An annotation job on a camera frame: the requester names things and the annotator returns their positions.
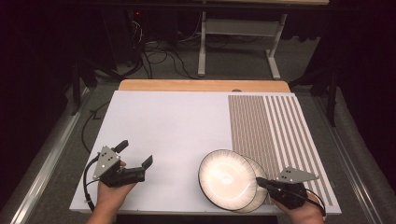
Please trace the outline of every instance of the black curtain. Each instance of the black curtain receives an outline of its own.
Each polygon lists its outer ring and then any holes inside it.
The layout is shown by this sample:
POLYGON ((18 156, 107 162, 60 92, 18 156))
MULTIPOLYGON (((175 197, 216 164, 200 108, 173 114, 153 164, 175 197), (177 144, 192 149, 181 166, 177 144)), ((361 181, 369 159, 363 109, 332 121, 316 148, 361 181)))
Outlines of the black curtain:
POLYGON ((67 104, 72 55, 51 1, 0 3, 0 209, 67 104))
MULTIPOLYGON (((307 67, 330 67, 367 147, 396 190, 396 16, 391 1, 343 0, 307 67)), ((313 83, 328 74, 322 74, 313 83)))

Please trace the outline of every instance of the dark background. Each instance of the dark background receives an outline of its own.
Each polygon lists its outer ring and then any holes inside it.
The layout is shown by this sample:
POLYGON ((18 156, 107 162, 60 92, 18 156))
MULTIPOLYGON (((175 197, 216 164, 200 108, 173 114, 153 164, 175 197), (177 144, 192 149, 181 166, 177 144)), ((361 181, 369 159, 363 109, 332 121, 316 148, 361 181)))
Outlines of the dark background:
MULTIPOLYGON (((282 38, 297 35, 304 41, 321 36, 307 74, 327 66, 332 57, 340 58, 336 73, 350 113, 396 189, 394 6, 384 0, 331 1, 331 5, 358 10, 291 13, 282 38)), ((150 34, 171 43, 176 43, 177 29, 193 32, 198 15, 172 10, 145 13, 150 34)), ((76 59, 84 56, 112 68, 114 52, 100 10, 64 8, 48 0, 0 3, 0 36, 0 176, 6 183, 1 209, 64 111, 64 90, 76 59)))

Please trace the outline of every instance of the plate rim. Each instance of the plate rim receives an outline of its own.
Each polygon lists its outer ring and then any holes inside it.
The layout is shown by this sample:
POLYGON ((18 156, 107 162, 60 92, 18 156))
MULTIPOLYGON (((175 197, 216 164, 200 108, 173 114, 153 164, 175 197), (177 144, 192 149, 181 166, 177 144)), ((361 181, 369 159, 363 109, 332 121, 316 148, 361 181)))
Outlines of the plate rim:
POLYGON ((255 196, 256 196, 256 194, 257 194, 257 187, 256 187, 256 189, 255 189, 255 191, 254 191, 254 195, 253 195, 253 197, 251 198, 251 200, 249 201, 249 203, 248 203, 246 206, 243 206, 243 207, 237 208, 237 209, 225 208, 225 207, 222 207, 222 206, 220 206, 220 205, 214 203, 212 200, 210 200, 210 198, 206 195, 204 189, 202 188, 201 178, 200 178, 200 173, 201 173, 202 164, 203 164, 203 162, 205 161, 205 159, 206 159, 209 155, 211 155, 212 153, 217 153, 217 152, 219 152, 219 151, 227 151, 227 153, 236 154, 237 156, 239 156, 240 158, 242 158, 244 161, 246 161, 247 164, 249 164, 250 168, 251 168, 252 171, 253 171, 253 174, 255 175, 255 172, 254 172, 253 167, 251 166, 250 162, 248 162, 248 160, 246 160, 246 159, 244 158, 244 156, 242 156, 242 155, 240 155, 239 153, 236 153, 236 152, 234 152, 233 150, 230 150, 230 149, 225 149, 225 148, 224 148, 224 149, 217 149, 217 150, 211 151, 211 152, 209 152, 208 154, 206 154, 206 155, 204 156, 204 158, 202 159, 201 163, 200 163, 200 166, 199 166, 199 169, 198 169, 198 183, 199 183, 199 187, 200 187, 200 189, 201 189, 201 192, 205 195, 205 197, 206 197, 212 204, 214 204, 216 207, 221 208, 221 209, 224 209, 224 210, 227 210, 227 211, 232 211, 232 212, 233 212, 233 211, 237 211, 237 210, 241 210, 241 209, 243 209, 243 208, 249 206, 249 205, 251 204, 251 202, 253 202, 253 200, 254 200, 254 198, 255 198, 255 196))
MULTIPOLYGON (((253 162, 255 162, 255 163, 260 167, 260 169, 262 169, 262 171, 264 172, 265 178, 268 177, 268 174, 264 171, 264 169, 262 168, 262 166, 261 166, 258 162, 256 162, 255 160, 251 159, 249 156, 244 156, 244 155, 242 155, 242 157, 244 157, 245 159, 250 159, 250 160, 252 160, 253 162)), ((249 211, 246 211, 246 212, 245 212, 245 211, 242 211, 242 210, 246 209, 248 206, 250 206, 250 205, 254 202, 254 200, 256 199, 257 192, 258 192, 259 188, 261 188, 261 187, 260 187, 259 185, 257 185, 256 194, 255 194, 255 196, 253 197, 253 200, 250 202, 250 204, 248 204, 247 206, 245 206, 245 207, 243 207, 243 208, 241 208, 241 209, 235 210, 236 213, 239 213, 239 214, 251 213, 251 212, 253 212, 253 211, 259 209, 260 206, 262 206, 262 204, 263 204, 263 203, 265 202, 265 200, 267 200, 267 198, 268 198, 268 190, 267 190, 267 189, 265 189, 266 192, 265 192, 264 200, 262 201, 262 203, 260 203, 259 206, 257 206, 257 207, 254 208, 253 210, 249 210, 249 211)))

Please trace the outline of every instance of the metal bracket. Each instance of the metal bracket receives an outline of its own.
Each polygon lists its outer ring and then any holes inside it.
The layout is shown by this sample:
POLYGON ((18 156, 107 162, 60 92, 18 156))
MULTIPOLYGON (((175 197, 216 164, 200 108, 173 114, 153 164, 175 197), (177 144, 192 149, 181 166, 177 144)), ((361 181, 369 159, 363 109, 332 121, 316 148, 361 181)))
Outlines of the metal bracket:
POLYGON ((108 169, 114 164, 120 161, 120 156, 117 155, 111 148, 104 146, 99 155, 98 164, 96 165, 95 171, 93 172, 93 180, 99 179, 108 169))
POLYGON ((278 182, 289 184, 302 183, 315 179, 319 179, 319 176, 292 167, 286 167, 283 169, 283 171, 276 178, 278 182))

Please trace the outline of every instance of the gray floor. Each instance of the gray floor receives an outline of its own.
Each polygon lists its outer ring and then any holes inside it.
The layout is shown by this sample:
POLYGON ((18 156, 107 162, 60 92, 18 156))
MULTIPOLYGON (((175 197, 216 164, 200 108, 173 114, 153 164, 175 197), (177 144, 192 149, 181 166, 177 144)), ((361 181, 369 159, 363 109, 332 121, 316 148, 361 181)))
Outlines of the gray floor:
MULTIPOLYGON (((205 78, 271 79, 263 53, 264 46, 268 46, 270 42, 267 39, 242 42, 252 37, 234 38, 238 41, 232 41, 223 48, 219 48, 223 45, 221 40, 208 43, 212 48, 207 50, 205 78)), ((280 42, 276 52, 276 62, 283 80, 291 81, 304 73, 317 43, 318 41, 300 43, 296 39, 280 42)), ((170 49, 171 47, 162 45, 162 48, 170 49)), ((173 47, 173 50, 183 60, 188 73, 196 76, 199 47, 194 45, 194 42, 186 42, 186 44, 179 44, 178 48, 173 47)), ((168 55, 165 58, 166 54, 159 49, 153 49, 152 52, 155 54, 150 55, 151 53, 148 52, 148 59, 153 63, 151 65, 153 78, 184 79, 176 72, 177 70, 181 74, 186 74, 182 70, 181 61, 174 53, 168 50, 168 53, 174 56, 175 63, 171 56, 168 55)), ((124 69, 127 68, 121 65, 120 70, 124 69)), ((147 73, 143 68, 130 76, 130 78, 146 77, 147 73)), ((98 87, 86 94, 86 104, 80 109, 76 126, 64 146, 64 151, 50 176, 48 185, 42 193, 37 195, 36 206, 27 223, 83 223, 89 217, 89 215, 71 212, 68 209, 89 156, 82 145, 81 132, 90 115, 90 110, 110 100, 117 87, 118 83, 114 81, 100 79, 98 87)), ((323 102, 326 99, 313 98, 308 90, 309 87, 298 87, 292 91, 298 96, 319 156, 343 211, 340 216, 329 216, 326 223, 396 223, 396 216, 392 214, 396 209, 394 192, 359 136, 342 94, 339 91, 337 95, 335 110, 337 127, 332 128, 323 116, 325 106, 323 102)), ((15 189, 0 214, 0 223, 11 222, 46 158, 60 141, 64 129, 70 122, 70 111, 71 106, 67 107, 48 141, 15 189)), ((103 118, 105 114, 106 106, 98 111, 97 117, 103 118)), ((88 147, 93 145, 101 122, 102 119, 89 120, 84 132, 88 147)), ((288 223, 285 217, 279 217, 278 222, 288 223)))

